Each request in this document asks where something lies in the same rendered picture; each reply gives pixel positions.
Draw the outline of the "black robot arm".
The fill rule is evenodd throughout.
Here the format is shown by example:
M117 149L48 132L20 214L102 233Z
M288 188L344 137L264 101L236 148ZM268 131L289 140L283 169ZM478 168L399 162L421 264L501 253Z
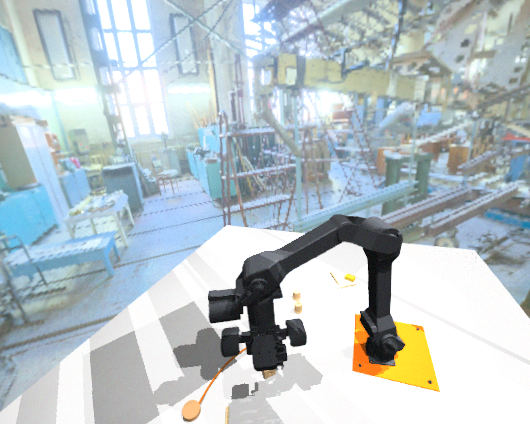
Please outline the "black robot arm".
M392 263L400 255L403 237L398 229L374 216L332 215L330 220L285 246L248 257L235 279L235 288L208 293L210 324L239 321L246 306L254 323L266 323L275 313L274 300L282 299L281 283L297 268L346 242L361 246L368 259L369 305L360 311L367 332L366 353L371 364L396 366L394 357L406 344L391 316ZM249 336L255 371L275 370L287 361L286 345L275 329ZM372 362L371 362L372 361Z

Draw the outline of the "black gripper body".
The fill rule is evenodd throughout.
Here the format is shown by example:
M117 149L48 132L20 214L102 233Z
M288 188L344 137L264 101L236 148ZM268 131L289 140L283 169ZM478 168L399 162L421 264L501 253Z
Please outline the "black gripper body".
M303 321L299 318L285 320L286 328L281 328L280 324L275 322L275 313L273 318L266 323L254 323L248 318L249 331L242 332L242 335L239 335L240 328L231 327L224 328L221 333L221 351L224 357L237 356L240 353L239 344L246 343L247 351L251 351L249 346L249 336L251 331L256 331L259 334L264 334L268 332L268 329L275 329L278 340L285 340L286 337L289 337L289 342L291 347L299 347L307 345L308 337L304 328Z

